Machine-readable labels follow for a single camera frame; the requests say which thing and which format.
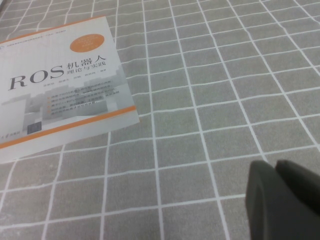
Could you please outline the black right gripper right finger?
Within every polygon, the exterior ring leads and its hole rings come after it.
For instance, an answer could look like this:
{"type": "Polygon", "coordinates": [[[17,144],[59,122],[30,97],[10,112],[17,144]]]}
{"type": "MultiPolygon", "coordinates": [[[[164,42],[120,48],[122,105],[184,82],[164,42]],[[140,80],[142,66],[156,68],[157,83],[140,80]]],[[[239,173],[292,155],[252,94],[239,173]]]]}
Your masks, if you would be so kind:
{"type": "Polygon", "coordinates": [[[280,175],[295,197],[320,215],[320,176],[290,160],[278,160],[275,165],[280,175]]]}

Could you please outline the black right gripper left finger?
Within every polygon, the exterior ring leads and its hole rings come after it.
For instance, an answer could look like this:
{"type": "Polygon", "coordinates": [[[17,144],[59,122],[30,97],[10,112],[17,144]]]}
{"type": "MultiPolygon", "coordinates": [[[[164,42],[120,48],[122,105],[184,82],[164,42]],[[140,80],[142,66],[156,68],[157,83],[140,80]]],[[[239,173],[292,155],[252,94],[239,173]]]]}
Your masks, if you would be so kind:
{"type": "Polygon", "coordinates": [[[250,164],[245,207],[252,240],[320,238],[320,216],[299,201],[265,161],[250,164]]]}

